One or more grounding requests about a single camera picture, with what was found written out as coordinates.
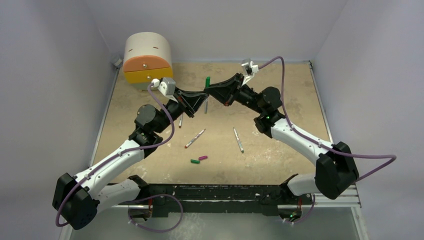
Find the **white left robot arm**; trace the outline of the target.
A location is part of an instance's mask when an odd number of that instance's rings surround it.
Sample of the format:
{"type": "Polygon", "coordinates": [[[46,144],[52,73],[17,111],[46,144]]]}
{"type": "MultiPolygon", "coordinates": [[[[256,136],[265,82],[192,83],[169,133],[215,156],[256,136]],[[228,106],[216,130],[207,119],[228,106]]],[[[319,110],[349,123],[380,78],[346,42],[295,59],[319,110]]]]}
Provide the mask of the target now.
{"type": "Polygon", "coordinates": [[[208,94],[203,91],[185,91],[179,88],[163,90],[168,98],[163,104],[152,92],[148,93],[159,105],[142,105],[134,120],[135,129],[118,149],[95,165],[75,175],[64,173],[57,180],[52,206],[57,211],[55,225],[70,225],[80,230],[101,211],[121,203],[142,205],[162,194],[151,194],[150,186],[141,177],[133,175],[120,183],[111,180],[144,160],[175,134],[175,123],[181,115],[190,118],[199,110],[208,94]]]}

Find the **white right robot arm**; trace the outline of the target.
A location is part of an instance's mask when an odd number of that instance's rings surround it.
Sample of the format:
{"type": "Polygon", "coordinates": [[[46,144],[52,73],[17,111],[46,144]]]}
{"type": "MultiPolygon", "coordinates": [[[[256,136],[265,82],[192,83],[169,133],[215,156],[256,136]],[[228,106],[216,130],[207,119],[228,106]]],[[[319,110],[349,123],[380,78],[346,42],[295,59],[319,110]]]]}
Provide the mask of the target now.
{"type": "Polygon", "coordinates": [[[288,145],[315,166],[314,173],[294,174],[281,184],[284,202],[292,204],[301,195],[316,193],[334,200],[358,180],[360,174],[347,144],[333,145],[289,123],[288,117],[279,111],[282,101],[276,87],[269,86],[257,93],[243,80],[243,75],[237,73],[205,87],[204,92],[226,107],[238,102],[257,112],[254,123],[260,133],[288,145]]]}

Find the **white pen brown end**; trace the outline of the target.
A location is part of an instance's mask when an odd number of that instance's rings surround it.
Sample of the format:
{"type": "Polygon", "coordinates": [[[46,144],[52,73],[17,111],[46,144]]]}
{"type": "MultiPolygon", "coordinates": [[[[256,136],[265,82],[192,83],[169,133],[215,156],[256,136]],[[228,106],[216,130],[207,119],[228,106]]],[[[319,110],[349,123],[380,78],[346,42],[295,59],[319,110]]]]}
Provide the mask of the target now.
{"type": "Polygon", "coordinates": [[[182,125],[183,125],[183,119],[184,119],[184,115],[182,114],[179,118],[179,122],[178,122],[178,128],[181,129],[182,125]]]}

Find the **white pen magenta end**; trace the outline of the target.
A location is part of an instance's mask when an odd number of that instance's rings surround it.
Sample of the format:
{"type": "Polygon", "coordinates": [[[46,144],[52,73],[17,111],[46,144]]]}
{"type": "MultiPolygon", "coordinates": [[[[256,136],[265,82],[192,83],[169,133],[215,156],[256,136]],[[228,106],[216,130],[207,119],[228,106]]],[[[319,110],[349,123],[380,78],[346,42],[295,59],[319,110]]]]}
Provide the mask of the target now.
{"type": "Polygon", "coordinates": [[[239,147],[240,152],[241,152],[241,153],[244,153],[245,151],[244,151],[244,148],[243,148],[243,145],[242,145],[241,139],[240,139],[240,137],[239,137],[239,135],[238,135],[238,132],[237,132],[237,130],[236,130],[236,128],[235,128],[235,127],[233,128],[233,132],[234,132],[234,136],[235,136],[235,139],[236,139],[236,141],[237,141],[237,145],[238,145],[238,147],[239,147]]]}

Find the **white pen red end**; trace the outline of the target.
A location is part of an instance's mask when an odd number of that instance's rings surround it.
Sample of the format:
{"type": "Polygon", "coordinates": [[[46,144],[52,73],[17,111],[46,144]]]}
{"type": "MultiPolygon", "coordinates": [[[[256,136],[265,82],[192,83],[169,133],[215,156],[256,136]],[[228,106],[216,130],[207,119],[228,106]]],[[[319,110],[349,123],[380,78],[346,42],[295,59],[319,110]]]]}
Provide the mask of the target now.
{"type": "Polygon", "coordinates": [[[201,130],[195,137],[193,137],[185,146],[184,148],[187,149],[190,147],[204,132],[206,129],[201,130]]]}

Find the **white pen green end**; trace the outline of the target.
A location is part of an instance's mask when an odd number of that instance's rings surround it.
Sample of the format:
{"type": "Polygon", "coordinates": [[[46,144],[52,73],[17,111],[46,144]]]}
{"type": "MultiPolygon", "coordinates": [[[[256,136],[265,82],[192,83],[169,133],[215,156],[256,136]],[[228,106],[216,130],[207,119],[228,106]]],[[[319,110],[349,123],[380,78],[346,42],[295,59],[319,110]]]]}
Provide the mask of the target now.
{"type": "Polygon", "coordinates": [[[206,99],[205,102],[204,102],[204,114],[208,113],[208,103],[209,103],[209,100],[206,99]]]}

